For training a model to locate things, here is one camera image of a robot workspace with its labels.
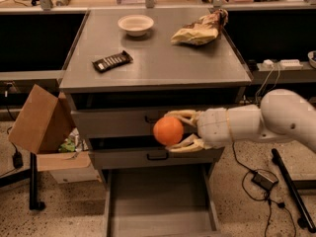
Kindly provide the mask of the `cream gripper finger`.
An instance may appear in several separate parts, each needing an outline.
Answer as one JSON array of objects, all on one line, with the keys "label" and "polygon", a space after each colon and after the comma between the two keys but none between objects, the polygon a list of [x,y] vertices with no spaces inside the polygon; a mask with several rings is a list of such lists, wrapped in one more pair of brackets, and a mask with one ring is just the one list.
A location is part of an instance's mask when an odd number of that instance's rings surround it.
[{"label": "cream gripper finger", "polygon": [[175,110],[169,111],[165,114],[165,117],[173,117],[179,119],[183,123],[191,126],[196,126],[198,118],[200,116],[200,111],[195,110]]},{"label": "cream gripper finger", "polygon": [[192,153],[206,148],[203,140],[195,134],[191,134],[178,144],[167,146],[166,149],[173,153]]}]

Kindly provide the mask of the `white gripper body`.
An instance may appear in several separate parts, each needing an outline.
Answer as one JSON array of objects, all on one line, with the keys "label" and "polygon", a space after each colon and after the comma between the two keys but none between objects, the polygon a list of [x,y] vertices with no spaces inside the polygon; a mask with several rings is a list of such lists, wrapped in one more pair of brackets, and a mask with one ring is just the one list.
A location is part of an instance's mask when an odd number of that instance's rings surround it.
[{"label": "white gripper body", "polygon": [[197,134],[208,148],[221,148],[232,142],[227,110],[224,108],[203,111],[197,120]]}]

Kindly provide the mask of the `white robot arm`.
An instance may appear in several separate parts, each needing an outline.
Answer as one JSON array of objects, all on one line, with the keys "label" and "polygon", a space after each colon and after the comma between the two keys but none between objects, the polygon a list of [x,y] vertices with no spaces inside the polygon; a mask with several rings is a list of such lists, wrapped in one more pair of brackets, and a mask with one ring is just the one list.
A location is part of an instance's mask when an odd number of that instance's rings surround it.
[{"label": "white robot arm", "polygon": [[218,149],[239,140],[259,143],[296,140],[316,151],[315,108],[285,89],[268,92],[257,106],[180,110],[167,115],[197,129],[197,134],[167,148],[174,153]]}]

